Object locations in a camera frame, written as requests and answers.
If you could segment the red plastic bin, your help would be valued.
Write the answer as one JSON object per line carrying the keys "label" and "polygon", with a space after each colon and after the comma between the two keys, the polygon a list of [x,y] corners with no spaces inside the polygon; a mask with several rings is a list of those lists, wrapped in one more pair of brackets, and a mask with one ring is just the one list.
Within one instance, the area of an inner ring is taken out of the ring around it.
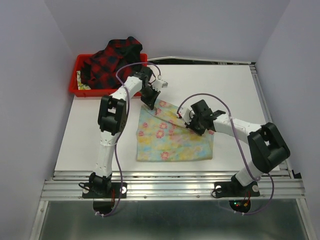
{"label": "red plastic bin", "polygon": [[129,73],[145,66],[147,55],[134,53],[126,56],[103,50],[95,54],[80,54],[76,58],[68,91],[77,97],[101,97],[114,93],[121,83],[116,78],[116,72],[123,66],[118,76],[125,82]]}

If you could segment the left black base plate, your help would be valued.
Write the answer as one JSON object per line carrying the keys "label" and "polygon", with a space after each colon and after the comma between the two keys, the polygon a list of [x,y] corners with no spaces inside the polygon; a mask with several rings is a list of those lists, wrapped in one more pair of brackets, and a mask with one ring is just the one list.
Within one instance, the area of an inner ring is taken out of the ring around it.
{"label": "left black base plate", "polygon": [[108,193],[96,193],[89,187],[88,182],[80,182],[78,186],[82,189],[83,199],[116,199],[127,197],[127,184],[124,182],[113,182]]}

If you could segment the yellow floral cloth in bin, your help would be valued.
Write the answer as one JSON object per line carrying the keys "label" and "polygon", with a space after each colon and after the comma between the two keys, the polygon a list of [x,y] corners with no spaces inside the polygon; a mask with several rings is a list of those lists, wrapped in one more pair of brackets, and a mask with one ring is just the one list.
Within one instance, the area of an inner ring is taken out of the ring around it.
{"label": "yellow floral cloth in bin", "polygon": [[91,90],[91,88],[87,84],[82,83],[81,72],[78,70],[76,72],[76,81],[77,81],[77,89],[80,91]]}

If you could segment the aluminium front rail frame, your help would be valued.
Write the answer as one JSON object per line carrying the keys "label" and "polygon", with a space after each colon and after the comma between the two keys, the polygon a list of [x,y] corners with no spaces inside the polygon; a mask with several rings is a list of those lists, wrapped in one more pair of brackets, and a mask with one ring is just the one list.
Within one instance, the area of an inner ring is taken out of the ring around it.
{"label": "aluminium front rail frame", "polygon": [[[302,179],[294,178],[287,169],[274,170],[274,199],[294,199],[299,209],[307,237],[316,239]],[[56,170],[44,182],[30,238],[38,240],[49,202],[83,201],[79,182],[86,182],[90,171]],[[114,182],[120,179],[127,184],[127,201],[210,200],[216,182],[230,180],[233,171],[124,171],[114,172]]]}

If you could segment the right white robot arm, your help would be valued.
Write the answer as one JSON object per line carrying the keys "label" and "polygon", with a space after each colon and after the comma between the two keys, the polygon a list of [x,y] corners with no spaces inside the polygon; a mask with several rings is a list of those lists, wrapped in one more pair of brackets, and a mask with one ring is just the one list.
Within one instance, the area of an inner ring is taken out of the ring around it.
{"label": "right white robot arm", "polygon": [[271,122],[261,125],[232,118],[222,110],[212,111],[204,100],[194,103],[191,108],[180,108],[178,115],[187,128],[200,136],[206,131],[213,131],[234,137],[237,143],[244,142],[249,146],[251,161],[245,163],[230,181],[215,182],[214,198],[244,197],[247,194],[258,197],[258,179],[291,155],[278,128]]}

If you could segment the red black plaid skirt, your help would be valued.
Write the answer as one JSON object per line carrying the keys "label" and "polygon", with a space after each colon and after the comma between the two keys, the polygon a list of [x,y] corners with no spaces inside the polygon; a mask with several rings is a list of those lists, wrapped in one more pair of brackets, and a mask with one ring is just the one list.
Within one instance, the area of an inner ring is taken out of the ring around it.
{"label": "red black plaid skirt", "polygon": [[117,89],[121,83],[117,71],[129,64],[141,61],[142,44],[132,36],[112,39],[105,49],[98,51],[83,62],[80,68],[81,83],[92,90]]}

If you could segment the aluminium right rail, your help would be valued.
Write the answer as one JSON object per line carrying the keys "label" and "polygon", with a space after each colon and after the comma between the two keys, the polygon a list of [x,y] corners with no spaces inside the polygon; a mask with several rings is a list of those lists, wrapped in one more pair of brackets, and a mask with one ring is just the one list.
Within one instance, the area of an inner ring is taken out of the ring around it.
{"label": "aluminium right rail", "polygon": [[[265,96],[264,96],[264,93],[263,93],[263,90],[262,90],[262,86],[261,86],[261,83],[260,83],[260,80],[259,80],[259,76],[258,76],[258,72],[257,72],[257,69],[256,69],[255,62],[251,62],[249,64],[249,68],[250,68],[250,72],[251,72],[251,75],[252,75],[252,78],[253,78],[253,82],[254,82],[254,85],[255,85],[255,88],[256,88],[256,91],[257,91],[257,94],[258,94],[258,98],[259,98],[259,102],[260,102],[260,105],[261,105],[261,108],[262,108],[264,119],[265,119],[266,122],[271,122],[272,123],[273,119],[272,119],[270,110],[268,108],[268,105],[267,105],[267,102],[266,102],[266,99],[265,99]],[[287,175],[291,179],[302,179],[301,173],[300,172],[295,172],[293,170],[289,159],[286,159],[285,161],[283,161],[278,167],[279,167],[279,169],[281,171],[286,171]]]}

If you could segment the pastel floral skirt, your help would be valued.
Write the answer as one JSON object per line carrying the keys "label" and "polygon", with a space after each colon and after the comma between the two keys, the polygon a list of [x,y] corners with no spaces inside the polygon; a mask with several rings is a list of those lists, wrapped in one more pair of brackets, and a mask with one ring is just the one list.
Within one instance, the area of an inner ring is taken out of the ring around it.
{"label": "pastel floral skirt", "polygon": [[157,100],[154,109],[140,108],[137,127],[138,162],[190,162],[213,158],[214,132],[198,135],[178,118],[178,107]]}

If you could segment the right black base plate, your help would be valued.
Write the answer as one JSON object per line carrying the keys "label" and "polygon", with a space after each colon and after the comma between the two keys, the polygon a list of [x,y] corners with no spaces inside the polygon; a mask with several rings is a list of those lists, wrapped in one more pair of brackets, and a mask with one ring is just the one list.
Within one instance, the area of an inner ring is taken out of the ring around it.
{"label": "right black base plate", "polygon": [[211,196],[216,199],[259,197],[260,191],[256,181],[253,181],[247,186],[242,186],[240,183],[235,181],[219,181],[214,183]]}

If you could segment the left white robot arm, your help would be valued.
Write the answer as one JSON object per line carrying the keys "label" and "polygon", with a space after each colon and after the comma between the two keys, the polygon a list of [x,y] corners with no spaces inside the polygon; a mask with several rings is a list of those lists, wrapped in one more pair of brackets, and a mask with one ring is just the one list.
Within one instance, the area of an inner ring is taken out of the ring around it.
{"label": "left white robot arm", "polygon": [[100,130],[100,145],[95,168],[89,176],[87,191],[106,197],[112,189],[112,160],[116,144],[125,129],[130,100],[140,93],[140,100],[150,109],[155,107],[161,88],[166,86],[162,75],[158,74],[150,81],[153,71],[142,66],[140,71],[132,72],[121,87],[111,95],[105,95],[100,100],[97,123]]}

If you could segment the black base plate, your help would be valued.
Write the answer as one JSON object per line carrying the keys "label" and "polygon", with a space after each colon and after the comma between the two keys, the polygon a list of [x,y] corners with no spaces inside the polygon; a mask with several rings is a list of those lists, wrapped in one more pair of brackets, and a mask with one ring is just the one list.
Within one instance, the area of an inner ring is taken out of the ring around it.
{"label": "black base plate", "polygon": [[256,181],[253,181],[247,186],[242,186],[240,183],[235,181],[219,181],[214,183],[211,196],[216,199],[259,197],[260,191]]}
{"label": "black base plate", "polygon": [[80,182],[78,186],[82,189],[83,199],[116,199],[127,197],[127,184],[124,182],[113,182],[108,193],[96,193],[89,187],[88,182]]}

